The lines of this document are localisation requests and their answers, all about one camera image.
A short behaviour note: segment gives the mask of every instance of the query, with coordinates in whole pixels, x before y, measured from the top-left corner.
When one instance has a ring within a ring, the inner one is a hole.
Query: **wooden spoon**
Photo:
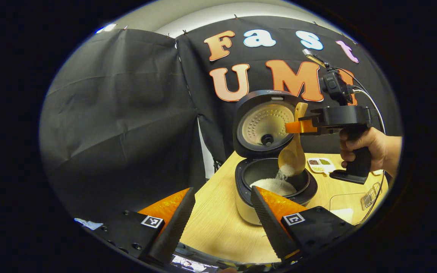
[[[294,110],[294,120],[305,116],[308,104],[299,102]],[[305,170],[307,160],[300,142],[300,134],[295,133],[293,140],[279,153],[279,169],[288,177],[298,175]]]

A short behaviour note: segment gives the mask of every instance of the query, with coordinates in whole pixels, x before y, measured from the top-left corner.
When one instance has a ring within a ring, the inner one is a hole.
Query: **display screen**
[[[176,254],[173,254],[173,261],[171,261],[171,264],[184,270],[196,273],[215,273],[219,269],[219,267],[217,266],[211,266],[208,264],[192,261]]]

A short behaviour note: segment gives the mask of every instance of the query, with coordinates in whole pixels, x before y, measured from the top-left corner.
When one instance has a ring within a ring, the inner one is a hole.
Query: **wooden table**
[[[339,154],[306,153],[305,155],[307,159],[329,158],[337,169],[342,169],[340,165],[342,159]],[[274,253],[262,226],[247,223],[237,212],[234,174],[236,165],[243,159],[234,152],[196,193],[196,203],[180,242],[222,259],[246,263],[278,262],[280,259]],[[353,224],[359,222],[367,212],[361,209],[361,196],[382,178],[382,175],[374,176],[370,173],[366,183],[359,185],[336,180],[321,173],[313,173],[309,166],[306,168],[318,182],[318,191],[307,207],[323,206],[330,209],[330,199],[334,197],[331,209],[352,208]],[[375,207],[386,192],[387,181],[384,179],[382,193]]]

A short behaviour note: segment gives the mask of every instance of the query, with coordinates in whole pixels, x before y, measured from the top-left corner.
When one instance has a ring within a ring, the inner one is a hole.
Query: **small tray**
[[[324,175],[328,176],[329,173],[336,170],[335,165],[328,158],[310,157],[307,159],[307,162],[311,171],[314,173],[323,173]]]

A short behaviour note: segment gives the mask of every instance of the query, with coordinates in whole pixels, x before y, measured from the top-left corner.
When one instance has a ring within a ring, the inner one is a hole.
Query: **white wall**
[[[337,33],[344,33],[327,20],[283,0],[158,0],[117,19],[116,28],[141,29],[176,38],[182,30],[191,31],[214,22],[247,16],[279,16],[308,22],[315,21]],[[214,174],[213,159],[203,143],[201,147],[207,178]]]

